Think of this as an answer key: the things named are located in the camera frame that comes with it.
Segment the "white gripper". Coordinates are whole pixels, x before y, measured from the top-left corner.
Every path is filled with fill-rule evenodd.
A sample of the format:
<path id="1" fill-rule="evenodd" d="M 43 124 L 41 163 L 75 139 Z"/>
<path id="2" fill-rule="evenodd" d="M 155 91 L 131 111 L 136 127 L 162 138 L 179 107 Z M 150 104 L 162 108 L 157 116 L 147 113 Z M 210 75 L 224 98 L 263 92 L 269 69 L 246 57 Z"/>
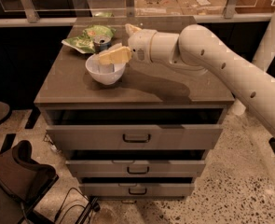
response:
<path id="1" fill-rule="evenodd" d="M 99 63 L 102 65 L 127 63 L 131 59 L 141 63 L 151 63 L 151 43 L 156 34 L 156 30 L 142 29 L 127 23 L 125 25 L 126 33 L 129 36 L 128 45 L 116 49 L 102 51 L 99 54 Z"/>

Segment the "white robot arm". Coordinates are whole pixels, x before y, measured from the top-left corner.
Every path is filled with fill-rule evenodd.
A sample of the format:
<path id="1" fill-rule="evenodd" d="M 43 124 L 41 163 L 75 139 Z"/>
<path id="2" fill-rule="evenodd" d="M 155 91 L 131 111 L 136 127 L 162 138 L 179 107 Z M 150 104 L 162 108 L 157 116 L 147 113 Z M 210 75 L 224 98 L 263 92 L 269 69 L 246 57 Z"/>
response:
<path id="1" fill-rule="evenodd" d="M 253 113 L 275 138 L 275 78 L 229 49 L 213 32 L 198 24 L 179 34 L 140 29 L 127 24 L 128 44 L 100 52 L 107 65 L 134 60 L 162 63 L 186 75 L 209 71 Z"/>

